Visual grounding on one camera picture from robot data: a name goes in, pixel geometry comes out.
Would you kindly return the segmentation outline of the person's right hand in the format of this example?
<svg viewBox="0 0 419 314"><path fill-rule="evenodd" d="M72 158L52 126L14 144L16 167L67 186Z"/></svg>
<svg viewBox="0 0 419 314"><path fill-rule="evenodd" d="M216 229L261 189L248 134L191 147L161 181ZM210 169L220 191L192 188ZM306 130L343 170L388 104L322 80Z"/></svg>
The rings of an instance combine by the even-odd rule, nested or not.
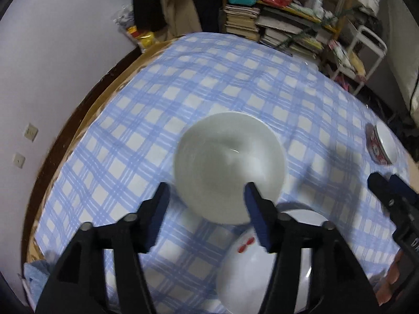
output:
<svg viewBox="0 0 419 314"><path fill-rule="evenodd" d="M393 296L392 286L396 283L396 281L398 281L400 277L398 262L400 262L401 257L403 257L403 251L398 250L386 276L382 279L380 286L376 291L376 299L379 305L387 303L391 300L391 297Z"/></svg>

